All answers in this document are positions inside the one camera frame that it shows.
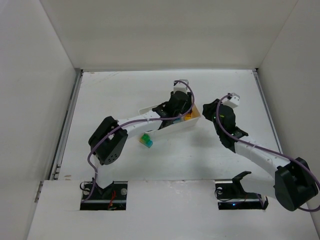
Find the cable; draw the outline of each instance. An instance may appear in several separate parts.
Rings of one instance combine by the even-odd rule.
[[[230,133],[227,132],[227,130],[224,129],[224,127],[222,126],[221,122],[220,122],[220,118],[219,118],[219,108],[220,108],[220,105],[222,103],[222,101],[228,97],[231,97],[232,94],[227,94],[225,95],[223,98],[221,98],[216,106],[216,113],[215,113],[215,118],[216,118],[216,122],[218,123],[219,127],[221,128],[221,130],[230,138],[232,138],[233,140],[237,141],[237,142],[240,142],[240,143],[243,143],[243,144],[247,144],[251,147],[255,147],[256,149],[260,149],[262,151],[265,151],[265,152],[269,152],[269,153],[272,153],[272,154],[275,154],[275,155],[278,155],[278,156],[281,156],[283,158],[286,158],[288,159],[289,161],[291,162],[294,162],[295,164],[299,165],[303,170],[305,170],[312,178],[313,180],[315,181],[315,184],[317,185],[318,189],[320,189],[320,182],[319,180],[316,178],[316,176],[306,167],[304,166],[302,163],[300,163],[299,161],[295,160],[294,158],[288,156],[288,155],[285,155],[285,154],[282,154],[280,152],[277,152],[277,151],[273,151],[273,150],[270,150],[268,148],[265,148],[265,147],[262,147],[262,146],[258,146],[258,145],[254,145],[250,142],[247,142],[247,141],[244,141],[244,140],[241,140],[239,138],[236,138],[235,136],[232,136]],[[302,210],[302,211],[305,211],[305,212],[309,212],[309,213],[314,213],[314,212],[317,212],[320,210],[320,205],[315,208],[315,209],[306,209],[306,208],[302,208],[302,207],[298,207],[298,209]]]
[[[216,199],[218,199],[218,200],[221,201],[221,202],[228,202],[228,201],[234,199],[234,198],[230,198],[230,199],[228,199],[228,200],[221,200],[220,198],[218,198],[217,191],[218,191],[218,189],[214,190],[214,196],[215,196]]]
[[[117,126],[116,128],[114,128],[113,130],[111,130],[107,135],[105,135],[93,148],[92,150],[90,151],[88,157],[87,157],[87,162],[88,164],[93,168],[94,170],[94,179],[93,179],[93,183],[92,183],[92,188],[91,188],[91,191],[88,195],[88,197],[84,200],[81,201],[81,203],[84,203],[85,201],[87,201],[89,198],[91,198],[92,196],[92,193],[94,192],[94,189],[96,187],[96,183],[97,183],[97,178],[98,178],[98,169],[96,168],[95,165],[92,164],[92,162],[90,161],[90,158],[91,156],[93,155],[93,153],[97,150],[97,148],[112,134],[114,134],[116,131],[118,131],[119,129],[123,128],[124,126],[127,126],[129,124],[134,124],[134,123],[140,123],[140,122],[148,122],[148,121],[170,121],[170,120],[176,120],[176,119],[179,119],[179,118],[182,118],[184,117],[185,115],[187,115],[191,110],[192,108],[194,107],[195,105],[195,95],[194,95],[194,92],[192,91],[192,89],[189,87],[189,85],[187,83],[185,83],[184,81],[181,81],[181,80],[175,80],[173,82],[174,84],[176,83],[182,83],[184,84],[190,91],[191,93],[191,96],[192,96],[192,104],[191,104],[191,107],[182,115],[179,115],[179,116],[175,116],[175,117],[159,117],[159,118],[150,118],[150,119],[137,119],[137,120],[132,120],[132,121],[127,121],[123,124],[121,124],[120,126]]]
[[[229,202],[229,201],[231,201],[231,200],[233,200],[233,199],[236,199],[236,198],[230,198],[230,199],[227,199],[227,200],[222,200],[222,199],[218,198],[217,191],[218,191],[218,189],[214,190],[214,196],[215,196],[215,198],[216,198],[217,200],[219,200],[220,202]],[[244,200],[243,200],[242,202],[240,202],[240,203],[244,203],[247,199],[248,199],[248,195],[245,195]]]
[[[261,204],[261,207],[264,208],[264,202],[262,201],[262,198],[260,197],[260,194],[256,193],[256,196],[258,197],[259,199],[259,202]]]
[[[111,199],[110,199],[110,202],[109,202],[109,205],[108,205],[108,208],[110,208],[110,206],[112,205],[112,201],[116,198],[116,191],[113,190],[112,194],[111,194]]]
[[[82,182],[80,183],[80,189],[81,189],[82,191],[86,192],[87,190],[82,187],[82,184],[83,184],[83,183],[92,184],[92,181],[82,181]]]

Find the metal screw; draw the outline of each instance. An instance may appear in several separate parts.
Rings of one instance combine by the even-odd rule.
[[[90,193],[90,189],[89,188],[85,188],[84,189],[85,191],[83,191],[83,195],[89,195],[89,193]]]
[[[128,190],[126,188],[122,188],[120,193],[121,195],[127,195]]]
[[[216,193],[221,195],[222,194],[222,190],[223,190],[222,187],[219,186],[219,187],[216,188]]]

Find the white floor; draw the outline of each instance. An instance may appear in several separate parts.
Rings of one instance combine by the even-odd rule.
[[[236,92],[237,125],[268,148],[277,150],[254,75],[251,70],[163,70],[86,72],[83,75],[59,179],[90,180],[88,140],[107,116],[123,119],[138,110],[167,101],[173,81],[188,79],[195,104],[202,112],[226,93]],[[195,127],[163,136],[149,149],[129,139],[113,164],[102,167],[109,180],[199,180],[232,178],[242,171],[269,175],[246,158],[224,148],[212,122],[202,117]]]

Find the black mount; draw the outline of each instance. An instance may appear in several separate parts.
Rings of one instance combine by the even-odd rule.
[[[161,118],[174,118],[179,114],[185,113],[191,106],[191,94],[185,94],[182,91],[171,92],[169,101],[165,101],[154,107],[152,111],[156,112]],[[174,120],[162,121],[159,129],[163,129],[174,123]]]
[[[218,102],[219,102],[219,99],[216,99],[212,103],[204,104],[202,115],[205,117],[205,119],[213,122],[216,134],[218,134],[222,145],[235,153],[236,141],[233,138],[227,136],[221,130],[221,128],[219,127],[216,121],[216,110],[217,110]],[[229,134],[236,137],[237,139],[240,139],[243,136],[248,136],[248,133],[246,133],[245,131],[242,131],[240,128],[236,126],[236,115],[234,113],[234,110],[231,107],[221,104],[219,108],[219,119],[224,129]]]
[[[307,162],[298,157],[307,169]],[[318,194],[314,179],[295,162],[279,166],[274,175],[275,197],[287,210],[294,211]]]
[[[222,192],[224,199],[243,199],[245,198],[247,192],[242,187],[240,180],[248,174],[251,174],[251,172],[243,171],[242,173],[232,178],[232,183],[216,183],[215,187],[216,189],[218,189],[219,187],[223,189]]]
[[[104,138],[114,128],[118,127],[118,122],[112,116],[106,117],[89,139],[89,145],[93,149],[97,143]],[[112,164],[117,160],[124,148],[128,134],[122,128],[116,131],[113,138],[109,137],[93,153],[99,159],[101,165]]]

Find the white wall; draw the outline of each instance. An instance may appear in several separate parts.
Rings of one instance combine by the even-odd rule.
[[[39,0],[0,0],[0,233],[26,238],[75,71]]]
[[[297,0],[41,0],[85,69],[256,68]]]
[[[283,148],[320,178],[320,1],[299,0],[258,74]],[[320,204],[320,196],[309,203]],[[312,215],[320,232],[320,213]]]

